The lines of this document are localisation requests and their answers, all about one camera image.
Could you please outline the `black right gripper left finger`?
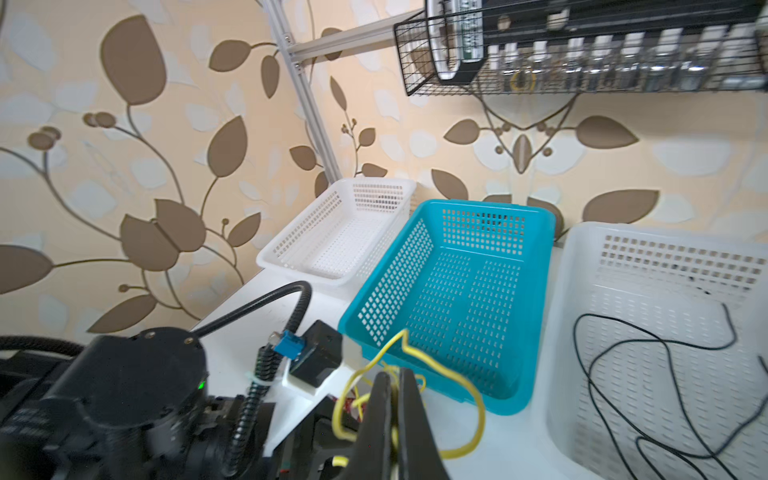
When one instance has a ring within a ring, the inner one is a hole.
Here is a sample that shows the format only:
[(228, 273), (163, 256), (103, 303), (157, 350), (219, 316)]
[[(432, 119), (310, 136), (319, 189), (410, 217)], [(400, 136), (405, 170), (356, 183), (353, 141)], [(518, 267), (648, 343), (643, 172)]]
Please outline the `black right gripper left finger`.
[(339, 479), (389, 480), (392, 473), (393, 385), (391, 376), (375, 377), (367, 413), (358, 430), (348, 464)]

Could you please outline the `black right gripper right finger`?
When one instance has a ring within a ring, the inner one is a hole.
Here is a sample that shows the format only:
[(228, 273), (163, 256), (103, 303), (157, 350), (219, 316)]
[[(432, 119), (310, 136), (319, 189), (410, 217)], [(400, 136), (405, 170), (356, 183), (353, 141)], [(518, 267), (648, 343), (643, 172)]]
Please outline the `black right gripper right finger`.
[(449, 480), (432, 435), (415, 374), (411, 369), (403, 368), (398, 382), (398, 478)]

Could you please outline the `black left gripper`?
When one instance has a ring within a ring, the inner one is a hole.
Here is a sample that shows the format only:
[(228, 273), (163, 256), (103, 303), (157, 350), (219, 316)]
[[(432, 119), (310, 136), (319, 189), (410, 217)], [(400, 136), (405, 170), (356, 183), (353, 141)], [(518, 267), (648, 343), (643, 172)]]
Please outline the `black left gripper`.
[(267, 460), (264, 479), (336, 479), (341, 467), (332, 465), (335, 456), (347, 456), (353, 443), (338, 439), (331, 420), (334, 397), (326, 397), (281, 442)]

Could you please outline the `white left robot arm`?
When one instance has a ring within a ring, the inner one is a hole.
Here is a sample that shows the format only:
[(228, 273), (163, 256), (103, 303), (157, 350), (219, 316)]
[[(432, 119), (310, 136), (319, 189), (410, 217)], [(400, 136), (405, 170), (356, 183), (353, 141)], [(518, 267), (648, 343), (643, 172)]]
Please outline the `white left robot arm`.
[[(288, 295), (283, 329), (257, 352), (248, 390), (212, 396), (203, 339)], [(312, 289), (281, 286), (195, 331), (160, 327), (86, 345), (1, 340), (1, 475), (5, 479), (264, 479), (278, 369), (320, 386), (342, 362), (323, 321), (302, 329)]]

